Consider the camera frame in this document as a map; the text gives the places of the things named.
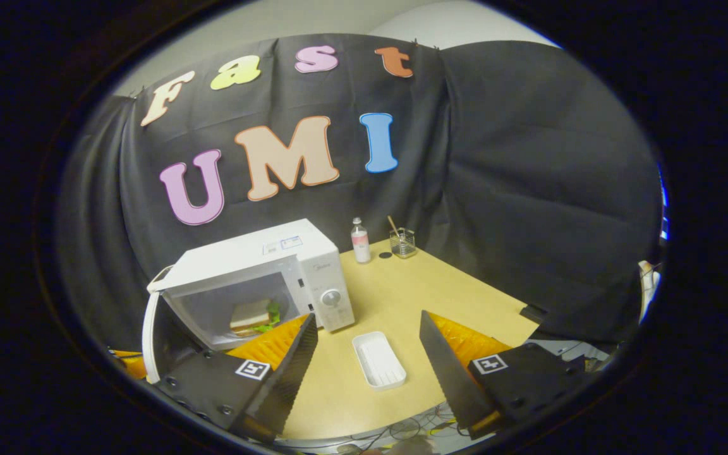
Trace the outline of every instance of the blue letter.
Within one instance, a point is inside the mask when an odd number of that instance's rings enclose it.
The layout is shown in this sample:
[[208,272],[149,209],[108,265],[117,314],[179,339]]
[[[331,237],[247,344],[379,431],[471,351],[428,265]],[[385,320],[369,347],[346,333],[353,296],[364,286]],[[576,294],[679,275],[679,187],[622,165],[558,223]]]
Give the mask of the blue letter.
[[384,173],[398,167],[398,161],[392,156],[392,144],[389,141],[389,125],[392,116],[379,113],[366,113],[358,118],[367,127],[367,139],[370,141],[370,162],[367,172]]

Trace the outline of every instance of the wooden table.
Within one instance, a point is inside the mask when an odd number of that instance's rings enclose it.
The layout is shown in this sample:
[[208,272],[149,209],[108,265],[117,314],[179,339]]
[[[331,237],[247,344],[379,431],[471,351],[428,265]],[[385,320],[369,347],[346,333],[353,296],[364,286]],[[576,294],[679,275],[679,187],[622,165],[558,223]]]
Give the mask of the wooden table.
[[[389,241],[370,245],[372,261],[341,254],[355,324],[320,331],[283,437],[325,439],[367,432],[445,401],[420,341],[421,310],[447,317],[509,346],[520,346],[538,325],[519,314],[526,305],[425,251],[408,259],[378,255]],[[373,391],[352,340],[381,331],[406,370],[403,385]]]

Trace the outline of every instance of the black fabric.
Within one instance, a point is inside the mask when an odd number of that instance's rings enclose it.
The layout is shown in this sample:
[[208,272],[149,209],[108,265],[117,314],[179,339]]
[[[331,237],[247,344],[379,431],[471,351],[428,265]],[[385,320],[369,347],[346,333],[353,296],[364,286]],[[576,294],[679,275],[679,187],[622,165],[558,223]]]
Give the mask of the black fabric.
[[[335,69],[294,69],[298,50],[323,44],[336,50]],[[374,51],[387,46],[410,56],[412,78],[386,72]],[[222,64],[249,54],[260,56],[257,80],[210,89]],[[196,76],[165,115],[141,127],[153,90],[188,70]],[[73,154],[58,218],[70,298],[105,343],[139,348],[145,285],[186,250],[300,218],[346,251],[354,216],[375,242],[387,238],[392,215],[417,231],[424,250],[546,310],[542,328],[552,333],[618,339],[636,322],[626,297],[636,263],[658,239],[657,168],[624,107],[561,49],[495,41],[439,51],[302,35],[227,50],[160,78],[136,100],[111,103],[119,115],[94,118],[89,135],[98,140]],[[364,167],[358,119],[368,112],[393,116],[393,171]],[[330,118],[327,144],[341,175],[292,190],[272,176],[279,193],[250,201],[246,153],[234,136],[268,126],[288,144],[306,116]],[[187,164],[188,196],[201,205],[193,158],[216,148],[222,213],[183,224],[159,173]]]

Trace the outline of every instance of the white tray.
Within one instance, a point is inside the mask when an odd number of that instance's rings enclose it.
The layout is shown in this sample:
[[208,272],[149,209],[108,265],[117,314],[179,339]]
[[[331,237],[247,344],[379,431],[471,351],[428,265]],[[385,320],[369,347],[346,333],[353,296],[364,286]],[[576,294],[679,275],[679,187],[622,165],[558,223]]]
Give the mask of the white tray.
[[353,349],[367,383],[376,391],[392,389],[406,380],[406,370],[395,357],[384,333],[358,335],[353,339]]

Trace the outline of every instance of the white microwave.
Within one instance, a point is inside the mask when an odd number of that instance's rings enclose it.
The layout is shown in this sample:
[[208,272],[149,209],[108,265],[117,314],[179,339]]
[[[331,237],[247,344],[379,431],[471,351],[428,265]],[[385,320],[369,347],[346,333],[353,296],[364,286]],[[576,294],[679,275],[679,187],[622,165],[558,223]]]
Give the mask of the white microwave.
[[236,348],[250,339],[230,328],[235,309],[250,302],[274,302],[280,324],[307,313],[314,313],[317,325],[327,331],[355,322],[339,250],[307,219],[188,250],[159,272],[147,290],[145,357],[153,352],[153,319],[160,296],[214,351]]

